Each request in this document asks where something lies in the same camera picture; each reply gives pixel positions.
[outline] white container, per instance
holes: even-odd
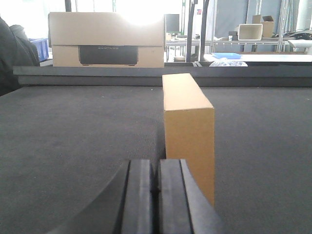
[[[240,24],[236,30],[238,40],[261,40],[263,25],[261,23]]]

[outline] plastic bag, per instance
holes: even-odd
[[[210,67],[248,67],[248,65],[243,61],[220,58],[210,64]]]

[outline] cardboard box on shelf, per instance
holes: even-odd
[[[253,16],[253,23],[261,23],[263,25],[262,36],[264,38],[270,38],[274,32],[274,19],[272,16],[263,16],[263,22],[261,22],[261,15]]]

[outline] computer monitor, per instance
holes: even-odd
[[[177,33],[180,32],[180,15],[179,14],[165,14],[166,32]]]

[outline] dark gray felt surface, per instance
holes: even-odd
[[[229,233],[310,234],[312,89],[202,90],[216,111],[215,207]],[[54,228],[123,158],[155,165],[162,108],[161,87],[27,87],[0,97],[0,233]]]

